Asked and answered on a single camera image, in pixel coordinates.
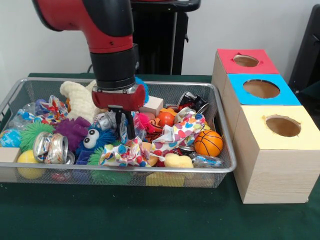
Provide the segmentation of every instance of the cable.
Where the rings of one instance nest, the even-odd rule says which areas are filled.
[[[92,68],[92,64],[88,67],[88,70],[86,72],[90,73],[91,68]]]

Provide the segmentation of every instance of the polka dot fabric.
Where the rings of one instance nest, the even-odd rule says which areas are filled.
[[[182,117],[174,126],[164,126],[163,135],[152,142],[151,155],[164,161],[164,156],[179,146],[192,145],[205,125],[205,117],[193,111]]]
[[[123,144],[115,147],[111,144],[105,145],[99,164],[119,167],[150,167],[144,159],[149,159],[149,152],[143,148],[142,140],[136,137],[132,140],[131,147]]]

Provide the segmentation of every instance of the googly eyes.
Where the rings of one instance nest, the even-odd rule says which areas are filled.
[[[100,134],[95,129],[90,129],[87,136],[83,140],[83,145],[86,149],[93,149],[97,144],[97,140],[100,137]]]

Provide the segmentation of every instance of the green toy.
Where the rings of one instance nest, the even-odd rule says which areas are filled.
[[[28,124],[25,130],[21,132],[21,152],[24,153],[27,150],[33,149],[35,139],[41,132],[53,133],[54,130],[53,126],[41,122]]]
[[[93,154],[91,154],[88,165],[97,166],[99,165],[99,160],[104,149],[102,147],[96,149]],[[132,178],[132,174],[128,171],[107,171],[107,170],[92,170],[91,171],[92,180],[96,184],[101,185],[126,185]]]

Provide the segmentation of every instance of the white wall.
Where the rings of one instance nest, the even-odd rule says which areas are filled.
[[[29,73],[83,73],[90,64],[81,32],[47,29],[31,0],[0,0],[0,101]]]
[[[190,12],[182,74],[211,75],[217,48],[265,49],[289,81],[319,0],[202,0]]]
[[[183,74],[211,75],[216,48],[266,49],[289,80],[317,0],[202,0],[189,13]],[[54,32],[31,0],[0,0],[0,101],[31,72],[82,73],[90,64],[81,32]]]

